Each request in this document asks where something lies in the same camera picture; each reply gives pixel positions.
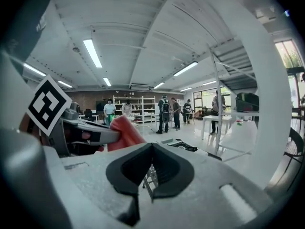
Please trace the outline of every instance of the white shelving unit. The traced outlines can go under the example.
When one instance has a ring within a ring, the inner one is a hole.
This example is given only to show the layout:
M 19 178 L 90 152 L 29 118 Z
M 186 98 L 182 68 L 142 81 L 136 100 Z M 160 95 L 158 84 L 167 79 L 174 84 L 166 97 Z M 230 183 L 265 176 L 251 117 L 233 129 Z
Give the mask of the white shelving unit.
M 121 115 L 122 110 L 118 109 L 118 106 L 122 106 L 127 99 L 130 100 L 132 107 L 134 105 L 140 105 L 141 109 L 132 109 L 132 116 L 135 117 L 133 122 L 135 123 L 145 123 L 155 121 L 155 97 L 115 97 L 113 96 L 113 103 L 117 107 L 116 115 Z

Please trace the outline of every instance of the ceiling light fixture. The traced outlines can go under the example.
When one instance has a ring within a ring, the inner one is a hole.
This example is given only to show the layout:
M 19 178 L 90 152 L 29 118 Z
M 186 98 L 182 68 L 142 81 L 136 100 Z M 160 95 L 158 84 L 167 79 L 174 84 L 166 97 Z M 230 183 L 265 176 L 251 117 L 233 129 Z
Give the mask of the ceiling light fixture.
M 156 85 L 156 86 L 154 87 L 154 89 L 157 89 L 159 86 L 162 86 L 163 84 L 164 84 L 164 82 L 161 82 L 160 84 Z
M 28 65 L 27 63 L 24 63 L 23 66 L 26 67 L 26 68 L 28 68 L 28 69 L 31 70 L 31 71 L 34 71 L 35 73 L 37 73 L 37 74 L 39 74 L 39 75 L 41 75 L 41 76 L 46 76 L 45 73 L 42 73 L 41 71 L 36 70 L 35 68 L 33 68 L 32 66 Z
M 110 84 L 110 82 L 109 82 L 109 80 L 108 80 L 107 77 L 105 77 L 105 78 L 103 78 L 103 79 L 104 79 L 104 81 L 106 82 L 107 86 L 111 86 L 111 84 Z
M 88 53 L 90 54 L 90 57 L 92 58 L 92 61 L 94 62 L 96 68 L 102 68 L 99 57 L 96 54 L 92 39 L 84 40 L 84 44 L 86 46 Z
M 206 86 L 206 85 L 213 84 L 213 83 L 216 83 L 216 81 L 207 82 L 207 83 L 204 83 L 204 84 L 202 84 L 202 85 L 203 85 L 203 86 Z
M 190 90 L 190 89 L 192 89 L 192 87 L 189 87 L 189 88 L 183 89 L 183 90 L 181 90 L 180 92 L 184 92 L 184 91 L 187 91 L 187 90 Z
M 193 63 L 190 63 L 189 65 L 187 65 L 185 68 L 183 68 L 182 70 L 178 71 L 176 74 L 174 74 L 174 76 L 178 76 L 180 74 L 182 74 L 183 72 L 186 72 L 187 70 L 193 68 L 194 66 L 196 66 L 198 64 L 198 62 L 194 61 Z
M 69 87 L 69 88 L 72 88 L 72 86 L 70 86 L 70 85 L 66 84 L 65 82 L 58 81 L 58 83 L 63 84 L 64 86 L 67 86 L 67 87 Z

